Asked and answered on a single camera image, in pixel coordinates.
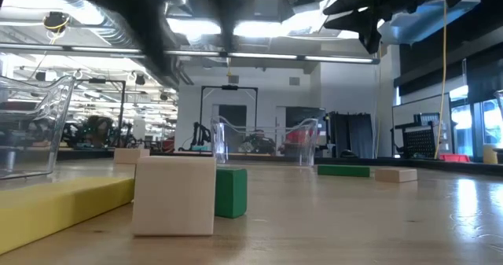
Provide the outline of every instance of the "table surface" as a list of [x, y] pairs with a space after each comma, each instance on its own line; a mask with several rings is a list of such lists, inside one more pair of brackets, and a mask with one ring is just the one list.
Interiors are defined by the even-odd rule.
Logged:
[[[115, 172], [106, 160], [65, 162], [58, 172], [99, 166]], [[503, 264], [501, 178], [419, 170], [419, 181], [394, 184], [246, 168], [248, 212], [215, 218], [212, 237], [133, 237], [129, 204], [0, 264]]]

